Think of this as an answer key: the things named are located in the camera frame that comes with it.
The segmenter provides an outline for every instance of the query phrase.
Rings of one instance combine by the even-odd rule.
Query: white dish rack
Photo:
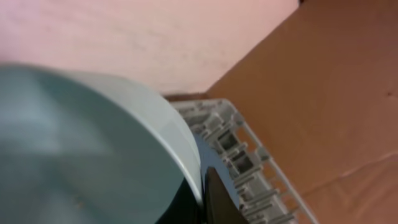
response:
[[[318,224],[266,147],[228,100],[179,101],[172,106],[191,131],[199,134],[222,158],[238,191],[239,209],[249,223],[294,224],[301,213],[310,223]],[[255,149],[250,151],[247,138],[243,138],[246,141],[241,138],[242,133],[254,143]],[[265,166],[270,167],[273,176],[264,175]],[[275,182],[283,186],[276,187]],[[294,207],[286,206],[287,202]]]

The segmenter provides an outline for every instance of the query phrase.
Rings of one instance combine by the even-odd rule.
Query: dish rack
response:
[[[173,102],[191,131],[199,134],[227,166],[239,209],[251,224],[318,224],[266,147],[228,100]]]

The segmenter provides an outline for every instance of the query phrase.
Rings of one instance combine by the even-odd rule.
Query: white wall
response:
[[[1,0],[0,61],[207,90],[297,0]]]

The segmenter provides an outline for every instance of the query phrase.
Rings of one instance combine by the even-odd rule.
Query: pink wall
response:
[[[297,0],[1,0],[0,60],[208,89]]]

